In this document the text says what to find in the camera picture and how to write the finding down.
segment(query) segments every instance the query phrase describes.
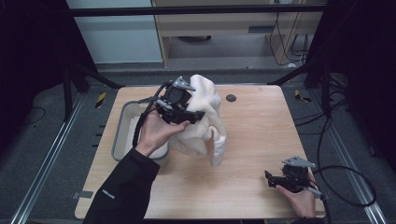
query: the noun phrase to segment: human hand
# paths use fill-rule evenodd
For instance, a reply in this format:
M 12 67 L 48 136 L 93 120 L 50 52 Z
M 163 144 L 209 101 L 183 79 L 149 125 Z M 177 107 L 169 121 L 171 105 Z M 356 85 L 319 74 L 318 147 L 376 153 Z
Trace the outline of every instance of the human hand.
M 280 185 L 276 185 L 276 189 L 289 200 L 298 217 L 316 216 L 315 195 L 311 191 L 304 189 L 298 193 L 292 193 Z
M 148 113 L 143 123 L 140 139 L 135 148 L 142 155 L 148 157 L 163 146 L 173 134 L 183 132 L 189 124 L 188 120 L 178 125 L 168 124 L 161 118 L 158 111 L 153 109 Z

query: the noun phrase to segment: crumpled white cloth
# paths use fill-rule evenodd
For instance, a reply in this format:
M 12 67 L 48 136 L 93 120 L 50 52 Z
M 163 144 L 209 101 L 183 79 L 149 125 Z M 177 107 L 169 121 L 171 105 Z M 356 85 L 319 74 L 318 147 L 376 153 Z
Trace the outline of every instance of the crumpled white cloth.
M 193 157 L 205 157 L 208 152 L 205 141 L 213 135 L 214 148 L 212 166 L 219 166 L 224 156 L 227 134 L 219 117 L 221 98 L 215 84 L 200 75 L 191 77 L 190 83 L 196 91 L 191 92 L 188 111 L 205 111 L 202 120 L 189 125 L 183 133 L 177 133 L 169 139 L 170 147 Z

